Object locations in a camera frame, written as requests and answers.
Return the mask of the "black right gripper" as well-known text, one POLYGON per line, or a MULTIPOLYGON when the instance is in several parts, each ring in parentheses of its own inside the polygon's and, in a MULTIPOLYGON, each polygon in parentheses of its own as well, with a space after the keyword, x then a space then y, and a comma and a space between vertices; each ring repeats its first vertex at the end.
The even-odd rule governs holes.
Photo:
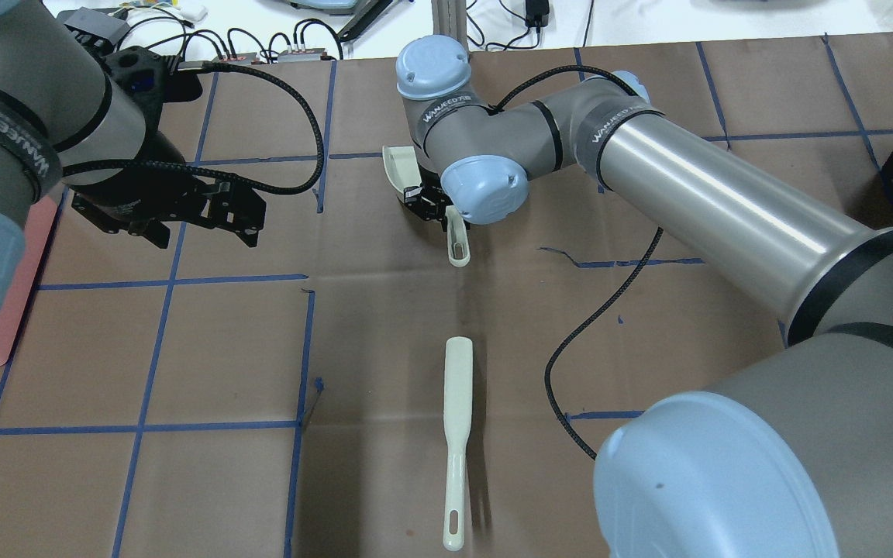
POLYGON ((447 208, 453 201, 442 188, 438 174, 421 174, 418 186, 404 188, 402 204, 424 222, 438 222, 443 232, 449 227, 447 208))

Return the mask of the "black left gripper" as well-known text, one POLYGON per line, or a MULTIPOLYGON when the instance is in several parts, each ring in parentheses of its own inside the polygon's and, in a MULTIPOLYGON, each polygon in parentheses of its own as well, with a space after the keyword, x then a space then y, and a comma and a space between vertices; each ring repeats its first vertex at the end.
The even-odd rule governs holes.
POLYGON ((158 129, 164 103, 194 100, 202 92, 198 79, 177 84, 171 77, 177 61, 139 46, 100 60, 114 89, 125 93, 143 117, 144 136, 141 146, 125 157, 131 161, 128 168, 85 186, 70 183, 72 208, 104 233, 127 232, 161 250, 169 247, 172 222, 222 229, 253 248, 266 215, 261 195, 238 177, 201 180, 158 129))

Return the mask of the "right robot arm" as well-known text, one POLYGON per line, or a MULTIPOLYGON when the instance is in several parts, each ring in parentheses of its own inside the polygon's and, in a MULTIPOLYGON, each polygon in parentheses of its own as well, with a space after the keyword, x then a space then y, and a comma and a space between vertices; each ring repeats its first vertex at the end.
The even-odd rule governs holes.
POLYGON ((650 105, 634 75, 514 109, 471 86, 449 36, 395 64, 419 169, 446 214, 490 225, 578 164, 662 227, 642 290, 697 313, 776 315, 765 358, 652 404, 593 451, 612 557, 893 557, 893 227, 872 229, 650 105))

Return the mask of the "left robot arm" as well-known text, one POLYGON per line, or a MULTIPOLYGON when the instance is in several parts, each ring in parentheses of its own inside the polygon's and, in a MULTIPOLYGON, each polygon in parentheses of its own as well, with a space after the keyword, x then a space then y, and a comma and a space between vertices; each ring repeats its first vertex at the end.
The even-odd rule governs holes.
POLYGON ((0 311, 33 205, 67 186, 104 233, 160 248, 169 222, 255 247, 266 205, 237 177, 205 183, 160 133, 171 59, 78 41, 39 1, 0 1, 0 311))

